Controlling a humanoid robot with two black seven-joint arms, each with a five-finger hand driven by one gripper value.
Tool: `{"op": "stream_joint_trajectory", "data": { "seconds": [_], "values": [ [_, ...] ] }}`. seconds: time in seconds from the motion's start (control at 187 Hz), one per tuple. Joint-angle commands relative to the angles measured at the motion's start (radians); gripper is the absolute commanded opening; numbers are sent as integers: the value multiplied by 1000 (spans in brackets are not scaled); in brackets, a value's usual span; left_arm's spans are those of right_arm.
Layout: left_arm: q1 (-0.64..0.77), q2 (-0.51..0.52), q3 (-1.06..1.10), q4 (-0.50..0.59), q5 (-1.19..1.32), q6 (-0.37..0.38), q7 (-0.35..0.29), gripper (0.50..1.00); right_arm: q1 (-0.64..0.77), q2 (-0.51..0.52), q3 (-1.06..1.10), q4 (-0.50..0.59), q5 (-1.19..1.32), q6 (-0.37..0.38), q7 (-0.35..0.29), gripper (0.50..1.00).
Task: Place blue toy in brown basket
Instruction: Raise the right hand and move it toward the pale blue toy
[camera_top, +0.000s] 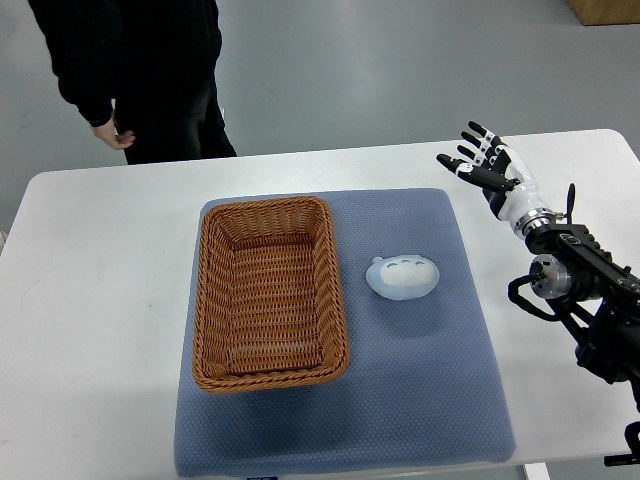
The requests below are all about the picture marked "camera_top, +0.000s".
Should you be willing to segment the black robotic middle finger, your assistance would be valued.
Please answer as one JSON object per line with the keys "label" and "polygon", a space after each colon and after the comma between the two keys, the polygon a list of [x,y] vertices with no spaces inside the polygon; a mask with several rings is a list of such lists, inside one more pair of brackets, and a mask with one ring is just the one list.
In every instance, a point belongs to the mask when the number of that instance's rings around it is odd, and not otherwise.
{"label": "black robotic middle finger", "polygon": [[502,152],[501,139],[492,132],[472,134],[461,133],[464,144],[460,145],[460,153],[469,160],[490,160]]}

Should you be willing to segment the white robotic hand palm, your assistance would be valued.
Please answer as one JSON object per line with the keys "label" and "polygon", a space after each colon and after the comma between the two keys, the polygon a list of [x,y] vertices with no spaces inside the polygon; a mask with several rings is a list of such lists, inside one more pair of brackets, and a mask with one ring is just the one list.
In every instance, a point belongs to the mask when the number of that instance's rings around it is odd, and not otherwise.
{"label": "white robotic hand palm", "polygon": [[487,155],[482,166],[506,180],[516,181],[516,185],[504,193],[482,190],[498,220],[507,222],[513,230],[533,230],[552,222],[552,210],[540,198],[537,181],[515,149],[495,147],[494,153]]}

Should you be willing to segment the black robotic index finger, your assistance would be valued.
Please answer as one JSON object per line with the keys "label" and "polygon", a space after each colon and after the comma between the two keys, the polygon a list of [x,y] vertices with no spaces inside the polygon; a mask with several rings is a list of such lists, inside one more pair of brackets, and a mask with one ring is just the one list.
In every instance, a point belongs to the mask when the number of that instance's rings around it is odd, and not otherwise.
{"label": "black robotic index finger", "polygon": [[477,167],[492,169],[496,161],[496,152],[494,147],[481,146],[480,148],[466,147],[458,145],[457,151],[465,156],[470,163]]}

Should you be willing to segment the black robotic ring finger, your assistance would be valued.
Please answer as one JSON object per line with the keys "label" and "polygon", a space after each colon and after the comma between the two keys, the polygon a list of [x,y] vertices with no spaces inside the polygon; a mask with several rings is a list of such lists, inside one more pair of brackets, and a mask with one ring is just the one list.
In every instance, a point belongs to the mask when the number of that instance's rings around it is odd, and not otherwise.
{"label": "black robotic ring finger", "polygon": [[467,141],[474,147],[480,148],[481,146],[491,146],[495,148],[506,145],[498,135],[483,125],[472,120],[470,120],[467,125],[471,130],[471,133],[467,134]]}

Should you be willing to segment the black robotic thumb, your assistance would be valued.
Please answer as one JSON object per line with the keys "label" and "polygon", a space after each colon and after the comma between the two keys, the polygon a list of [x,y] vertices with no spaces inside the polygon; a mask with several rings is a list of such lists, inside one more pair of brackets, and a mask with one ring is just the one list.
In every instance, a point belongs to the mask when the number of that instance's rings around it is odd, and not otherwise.
{"label": "black robotic thumb", "polygon": [[508,180],[495,171],[476,166],[465,160],[438,154],[436,160],[463,181],[490,192],[507,192],[515,188],[515,181]]}

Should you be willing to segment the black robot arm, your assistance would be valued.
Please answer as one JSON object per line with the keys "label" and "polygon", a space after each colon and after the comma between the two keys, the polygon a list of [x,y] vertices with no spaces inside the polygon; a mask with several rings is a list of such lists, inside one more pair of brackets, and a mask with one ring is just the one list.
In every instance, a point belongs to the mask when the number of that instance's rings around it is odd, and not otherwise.
{"label": "black robot arm", "polygon": [[609,384],[639,387],[639,280],[617,265],[572,213],[552,210],[517,151],[471,121],[458,157],[438,162],[481,188],[492,214],[510,225],[534,259],[508,286],[509,300],[547,322],[561,323],[576,342],[580,367]]}

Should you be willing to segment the person's bare hand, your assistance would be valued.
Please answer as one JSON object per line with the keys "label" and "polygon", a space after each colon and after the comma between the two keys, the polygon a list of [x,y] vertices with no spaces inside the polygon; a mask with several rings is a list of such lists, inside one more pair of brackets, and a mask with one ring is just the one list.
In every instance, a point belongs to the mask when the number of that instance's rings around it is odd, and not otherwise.
{"label": "person's bare hand", "polygon": [[113,118],[110,118],[102,125],[92,126],[91,130],[96,138],[113,150],[125,150],[131,147],[136,140],[136,136],[131,130],[119,133]]}

